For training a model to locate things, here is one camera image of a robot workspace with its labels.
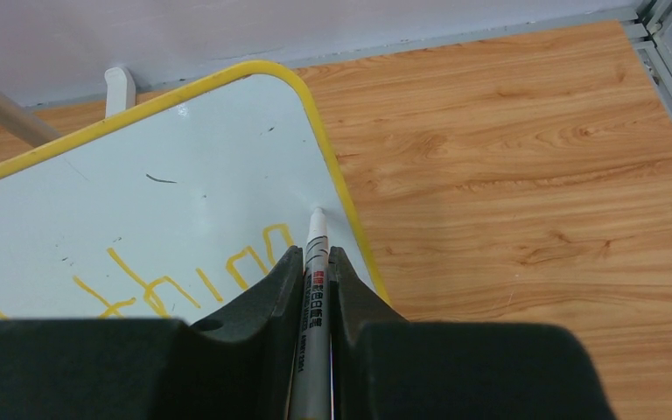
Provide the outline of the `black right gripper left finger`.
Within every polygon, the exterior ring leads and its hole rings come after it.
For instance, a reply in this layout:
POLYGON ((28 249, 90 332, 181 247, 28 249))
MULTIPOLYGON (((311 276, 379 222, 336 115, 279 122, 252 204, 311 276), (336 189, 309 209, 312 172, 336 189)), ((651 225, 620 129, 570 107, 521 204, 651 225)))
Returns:
POLYGON ((303 257, 193 324, 0 320, 0 419, 285 418, 303 257))

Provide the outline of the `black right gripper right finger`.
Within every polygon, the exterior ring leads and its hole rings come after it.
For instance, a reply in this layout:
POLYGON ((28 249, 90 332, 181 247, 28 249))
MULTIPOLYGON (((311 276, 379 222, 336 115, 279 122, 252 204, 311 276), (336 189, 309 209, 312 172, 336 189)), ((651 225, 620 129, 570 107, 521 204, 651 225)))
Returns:
POLYGON ((612 419, 590 355, 539 323, 411 322, 334 247, 331 286, 338 419, 612 419))

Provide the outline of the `yellow framed whiteboard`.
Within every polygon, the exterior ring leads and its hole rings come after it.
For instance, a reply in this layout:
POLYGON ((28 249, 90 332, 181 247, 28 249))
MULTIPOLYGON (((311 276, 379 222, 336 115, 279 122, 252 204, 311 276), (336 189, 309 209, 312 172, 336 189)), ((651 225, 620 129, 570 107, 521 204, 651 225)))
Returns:
POLYGON ((0 319, 194 322, 304 247, 315 209, 385 297, 308 87, 231 66, 0 163, 0 319))

